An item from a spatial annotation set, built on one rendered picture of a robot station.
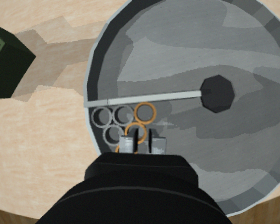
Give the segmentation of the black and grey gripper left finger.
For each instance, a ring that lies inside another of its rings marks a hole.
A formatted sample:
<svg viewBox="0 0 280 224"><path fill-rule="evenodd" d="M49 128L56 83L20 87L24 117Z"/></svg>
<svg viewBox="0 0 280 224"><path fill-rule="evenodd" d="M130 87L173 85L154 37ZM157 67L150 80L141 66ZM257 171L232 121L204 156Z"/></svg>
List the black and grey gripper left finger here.
<svg viewBox="0 0 280 224"><path fill-rule="evenodd" d="M135 137L134 137L135 136ZM138 128L132 128L127 135L121 135L119 153L136 153L138 146Z"/></svg>

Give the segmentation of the grey metal ring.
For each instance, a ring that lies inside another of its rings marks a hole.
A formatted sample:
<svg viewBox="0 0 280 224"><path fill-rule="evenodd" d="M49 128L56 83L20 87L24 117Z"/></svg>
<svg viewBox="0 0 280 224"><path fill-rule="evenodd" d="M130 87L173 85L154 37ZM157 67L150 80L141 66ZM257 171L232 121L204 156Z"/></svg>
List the grey metal ring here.
<svg viewBox="0 0 280 224"><path fill-rule="evenodd" d="M119 145L119 140L116 141L116 140L113 140L110 137L109 131L110 131L111 127L117 127L118 129L120 129L120 131L122 132L122 135L125 135L125 127L124 126L119 126L115 123L115 124L111 124L111 125L107 126L103 131L104 141L110 146L118 146Z"/></svg>
<svg viewBox="0 0 280 224"><path fill-rule="evenodd" d="M109 122L105 125L103 124L100 120L99 120L99 113L103 110L103 109L106 109L109 114L110 114L110 120ZM100 107L97 107L94 109L94 111L92 112L92 115L91 115L91 119L92 119L92 122L93 124L96 126L96 127L99 127L99 128L105 128L111 124L114 123L113 121L113 118L112 118L112 113L113 113L113 109L112 108L109 108L109 107L105 107L105 106L100 106Z"/></svg>
<svg viewBox="0 0 280 224"><path fill-rule="evenodd" d="M128 123L124 123L124 122L121 122L118 118L118 111L121 109L121 107L127 107L130 109L131 113L132 113L132 117L131 117L131 120L128 122ZM119 125L119 126L128 126L129 124L131 124L133 122L133 120L135 119L134 117L134 109L132 107L130 107L129 105L125 105L125 104L121 104L121 105L118 105L114 108L113 110L113 113L112 113L112 118L113 118L113 121Z"/></svg>

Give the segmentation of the grey round turning table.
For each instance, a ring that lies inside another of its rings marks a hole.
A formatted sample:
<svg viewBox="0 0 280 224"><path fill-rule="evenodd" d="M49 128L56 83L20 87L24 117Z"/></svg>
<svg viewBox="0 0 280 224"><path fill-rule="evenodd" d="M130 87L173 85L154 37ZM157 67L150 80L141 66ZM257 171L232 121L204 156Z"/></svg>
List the grey round turning table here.
<svg viewBox="0 0 280 224"><path fill-rule="evenodd" d="M151 102L138 153L154 128L227 217L280 186L280 18L260 0L127 0L90 50L83 98L98 157L118 146L94 109Z"/></svg>

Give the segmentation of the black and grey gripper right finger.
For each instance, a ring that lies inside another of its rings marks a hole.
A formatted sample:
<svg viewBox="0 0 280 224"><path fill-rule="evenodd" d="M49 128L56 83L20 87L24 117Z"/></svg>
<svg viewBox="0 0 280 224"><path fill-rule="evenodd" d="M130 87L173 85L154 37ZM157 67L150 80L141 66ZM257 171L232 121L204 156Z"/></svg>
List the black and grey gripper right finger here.
<svg viewBox="0 0 280 224"><path fill-rule="evenodd" d="M149 129L149 153L166 155L166 142L165 137L160 137L155 129ZM153 136L153 137L152 137ZM152 142L152 151L151 151Z"/></svg>

